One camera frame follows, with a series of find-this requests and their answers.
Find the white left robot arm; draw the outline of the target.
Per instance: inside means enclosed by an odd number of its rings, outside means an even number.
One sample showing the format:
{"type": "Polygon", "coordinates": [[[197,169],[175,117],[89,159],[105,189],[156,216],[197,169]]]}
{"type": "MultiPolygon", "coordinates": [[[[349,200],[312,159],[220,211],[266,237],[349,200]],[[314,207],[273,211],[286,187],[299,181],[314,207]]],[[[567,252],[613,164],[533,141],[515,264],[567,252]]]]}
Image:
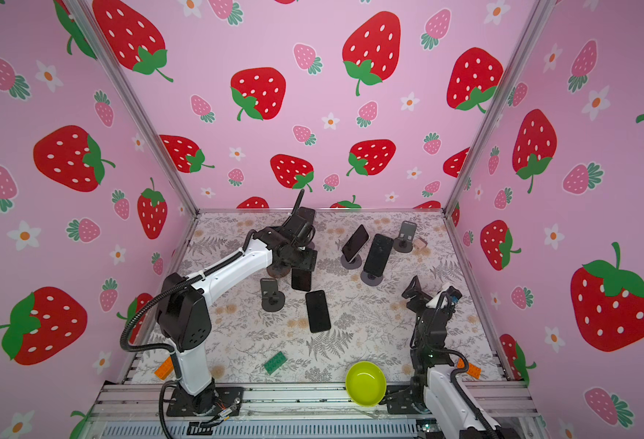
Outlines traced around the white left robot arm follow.
{"type": "Polygon", "coordinates": [[[243,244],[221,261],[166,279],[162,291],[169,296],[157,305],[157,325],[166,338],[177,390],[195,413],[208,413],[217,399],[205,346],[212,331],[210,309],[223,294],[272,264],[312,268],[317,260],[317,252],[309,248],[315,216],[310,208],[295,208],[278,226],[250,230],[243,244]]]}

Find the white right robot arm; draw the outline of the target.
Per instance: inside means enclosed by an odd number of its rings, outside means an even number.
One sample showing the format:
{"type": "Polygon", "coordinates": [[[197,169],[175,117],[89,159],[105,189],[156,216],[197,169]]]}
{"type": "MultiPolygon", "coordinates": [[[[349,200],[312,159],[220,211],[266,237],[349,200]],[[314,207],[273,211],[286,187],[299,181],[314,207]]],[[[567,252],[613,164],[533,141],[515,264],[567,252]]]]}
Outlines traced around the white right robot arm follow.
{"type": "Polygon", "coordinates": [[[445,284],[430,296],[415,275],[402,297],[407,300],[406,307],[415,313],[410,341],[415,404],[430,411],[446,438],[498,438],[499,423],[478,406],[459,380],[461,374],[468,372],[467,358],[446,346],[448,323],[462,298],[461,292],[445,284]]]}

